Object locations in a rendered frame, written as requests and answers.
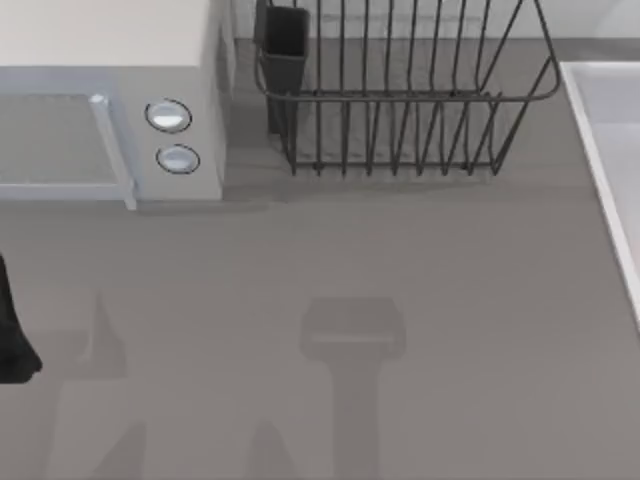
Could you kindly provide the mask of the black cutlery holder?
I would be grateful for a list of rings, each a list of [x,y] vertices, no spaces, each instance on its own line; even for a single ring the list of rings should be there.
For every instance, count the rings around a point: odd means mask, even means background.
[[[281,6],[256,0],[254,43],[267,103],[270,134],[289,133],[288,114],[295,109],[285,97],[297,96],[308,58],[310,12],[300,6]]]

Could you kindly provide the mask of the larger microwave knob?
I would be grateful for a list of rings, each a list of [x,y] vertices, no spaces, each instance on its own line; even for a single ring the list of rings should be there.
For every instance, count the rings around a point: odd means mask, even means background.
[[[168,134],[187,130],[193,121],[189,108],[184,103],[170,98],[148,103],[144,116],[152,128]]]

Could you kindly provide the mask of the microwave oven door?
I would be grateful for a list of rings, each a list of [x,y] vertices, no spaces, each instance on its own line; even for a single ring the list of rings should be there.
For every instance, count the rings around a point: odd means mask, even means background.
[[[97,94],[0,94],[0,202],[138,206],[113,103]]]

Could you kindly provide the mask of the pale microwave oven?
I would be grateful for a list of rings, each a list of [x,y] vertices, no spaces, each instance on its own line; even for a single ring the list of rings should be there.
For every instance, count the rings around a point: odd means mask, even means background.
[[[230,0],[0,0],[0,94],[107,96],[138,206],[222,198],[235,74]],[[187,130],[147,123],[165,98],[189,108]],[[199,154],[195,172],[156,163],[174,144]]]

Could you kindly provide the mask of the smaller microwave knob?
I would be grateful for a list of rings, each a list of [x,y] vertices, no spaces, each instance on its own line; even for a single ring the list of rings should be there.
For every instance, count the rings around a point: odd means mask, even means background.
[[[199,168],[201,163],[199,154],[183,144],[158,149],[155,159],[165,172],[172,175],[190,175]]]

